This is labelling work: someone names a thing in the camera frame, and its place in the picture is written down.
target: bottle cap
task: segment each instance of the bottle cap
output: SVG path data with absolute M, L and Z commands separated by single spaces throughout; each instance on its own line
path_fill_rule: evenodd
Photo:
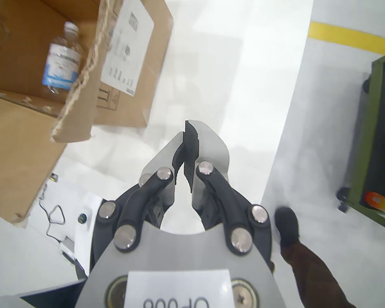
M 65 32 L 73 32 L 73 33 L 78 34 L 78 27 L 72 22 L 66 22 L 64 24 L 64 31 Z

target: plastic water bottle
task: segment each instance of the plastic water bottle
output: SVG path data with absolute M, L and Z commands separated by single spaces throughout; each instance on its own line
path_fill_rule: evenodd
M 43 84 L 54 94 L 59 89 L 69 90 L 77 79 L 83 48 L 78 43 L 78 27 L 72 22 L 64 24 L 64 35 L 50 44 Z

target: person's leg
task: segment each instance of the person's leg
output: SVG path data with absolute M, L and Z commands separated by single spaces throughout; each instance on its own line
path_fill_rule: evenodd
M 325 263 L 299 242 L 298 220 L 289 207 L 275 212 L 281 235 L 281 255 L 291 265 L 305 308 L 351 308 L 344 292 Z

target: barcode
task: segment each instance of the barcode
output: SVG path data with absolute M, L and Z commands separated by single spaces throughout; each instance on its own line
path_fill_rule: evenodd
M 129 23 L 129 25 L 130 25 L 131 27 L 133 27 L 133 29 L 134 29 L 135 31 L 137 31 L 137 28 L 138 28 L 138 20 L 137 20 L 137 18 L 134 16 L 133 13 L 131 13 L 130 18 L 128 19 L 128 23 Z

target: cardboard box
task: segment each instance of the cardboard box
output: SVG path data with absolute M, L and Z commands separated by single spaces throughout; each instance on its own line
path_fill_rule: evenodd
M 141 0 L 153 21 L 133 96 L 100 81 L 123 0 L 0 0 L 0 216 L 24 220 L 67 142 L 93 123 L 145 127 L 172 29 L 164 0 Z M 87 49 L 69 93 L 41 84 L 49 45 L 63 24 Z

